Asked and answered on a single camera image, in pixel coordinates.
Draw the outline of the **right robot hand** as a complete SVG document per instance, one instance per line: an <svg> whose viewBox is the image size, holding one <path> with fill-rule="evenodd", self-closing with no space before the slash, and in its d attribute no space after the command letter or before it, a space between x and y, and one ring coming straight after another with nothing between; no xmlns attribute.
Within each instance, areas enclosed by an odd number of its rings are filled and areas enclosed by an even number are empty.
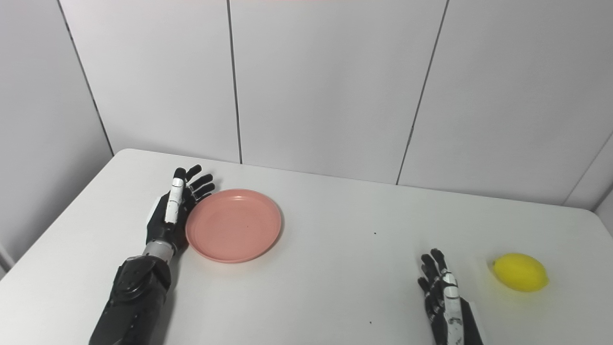
<svg viewBox="0 0 613 345"><path fill-rule="evenodd" d="M417 280L436 345L482 345L484 343L471 304L461 295L458 282L442 251L433 248L421 259Z"/></svg>

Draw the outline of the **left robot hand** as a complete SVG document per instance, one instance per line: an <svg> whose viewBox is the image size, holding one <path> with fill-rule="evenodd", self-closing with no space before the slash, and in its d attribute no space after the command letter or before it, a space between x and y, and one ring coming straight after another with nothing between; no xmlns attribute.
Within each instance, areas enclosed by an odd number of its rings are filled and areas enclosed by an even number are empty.
<svg viewBox="0 0 613 345"><path fill-rule="evenodd" d="M216 188L211 174L197 177L201 171L199 164L188 170L182 167L175 170L170 190L160 197L147 223L147 244L164 242L170 245L173 255L187 246L187 218Z"/></svg>

